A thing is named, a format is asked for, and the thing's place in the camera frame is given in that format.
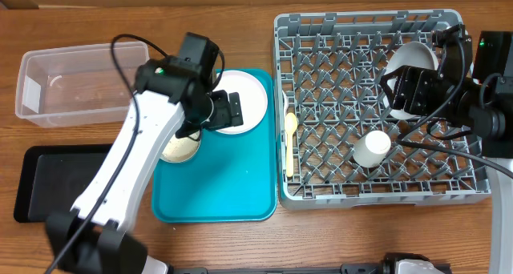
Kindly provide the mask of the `white plastic fork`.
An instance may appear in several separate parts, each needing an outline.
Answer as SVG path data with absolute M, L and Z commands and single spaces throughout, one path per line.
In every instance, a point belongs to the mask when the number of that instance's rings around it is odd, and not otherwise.
M 289 97 L 285 93 L 285 91 L 282 91 L 282 98 L 283 98 L 283 115 L 285 117 L 287 115 L 287 110 L 289 108 Z

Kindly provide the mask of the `yellow plastic spoon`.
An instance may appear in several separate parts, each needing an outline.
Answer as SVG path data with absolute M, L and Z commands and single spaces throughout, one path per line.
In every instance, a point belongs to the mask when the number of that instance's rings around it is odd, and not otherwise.
M 286 133 L 286 153 L 285 153 L 285 172 L 287 177 L 292 177 L 294 173 L 293 166 L 293 136 L 297 130 L 297 117 L 294 113 L 289 112 L 285 116 L 285 133 Z

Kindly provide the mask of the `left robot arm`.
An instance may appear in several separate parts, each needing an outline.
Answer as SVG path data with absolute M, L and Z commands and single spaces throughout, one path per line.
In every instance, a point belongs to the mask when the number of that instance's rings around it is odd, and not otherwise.
M 179 54 L 137 68 L 123 126 L 102 166 L 68 213 L 46 220 L 54 260 L 48 272 L 172 273 L 131 236 L 151 174 L 171 137 L 186 138 L 243 123 L 237 93 L 217 90 L 220 48 L 186 33 Z

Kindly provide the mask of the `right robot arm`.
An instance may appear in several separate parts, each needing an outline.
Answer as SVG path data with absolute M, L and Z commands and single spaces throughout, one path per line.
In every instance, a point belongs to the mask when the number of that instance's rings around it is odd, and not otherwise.
M 512 271 L 512 33 L 484 31 L 478 48 L 463 24 L 432 33 L 442 49 L 437 69 L 404 65 L 379 80 L 390 107 L 420 116 L 416 128 L 432 128 L 440 120 L 466 126 L 481 139 L 481 154 L 412 143 L 398 144 L 457 155 L 486 168 L 492 194 L 492 238 L 489 271 Z

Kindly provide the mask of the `grey plate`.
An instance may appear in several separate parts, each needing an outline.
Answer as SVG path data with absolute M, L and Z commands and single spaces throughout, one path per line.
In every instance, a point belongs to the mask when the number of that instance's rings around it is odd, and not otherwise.
M 405 65 L 436 70 L 438 68 L 438 59 L 428 46 L 420 42 L 408 42 L 400 46 L 395 54 L 392 55 L 386 66 L 385 75 Z M 395 77 L 387 81 L 387 85 L 391 90 L 394 89 L 395 82 Z M 416 118 L 415 115 L 406 113 L 404 110 L 395 109 L 391 110 L 390 116 L 398 120 Z

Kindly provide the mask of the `white paper cup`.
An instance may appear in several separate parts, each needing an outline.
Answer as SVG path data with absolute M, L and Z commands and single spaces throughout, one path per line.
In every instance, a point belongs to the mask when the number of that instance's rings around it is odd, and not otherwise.
M 353 159 L 362 167 L 376 167 L 390 148 L 390 137 L 384 131 L 371 131 L 354 144 Z

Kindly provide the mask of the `pink rimmed white plate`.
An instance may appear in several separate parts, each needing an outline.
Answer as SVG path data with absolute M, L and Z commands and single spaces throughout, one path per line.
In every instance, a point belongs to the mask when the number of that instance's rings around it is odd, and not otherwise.
M 238 135 L 252 130 L 264 118 L 268 106 L 267 93 L 261 81 L 245 71 L 225 71 L 216 90 L 236 92 L 240 97 L 243 124 L 218 130 L 226 135 Z

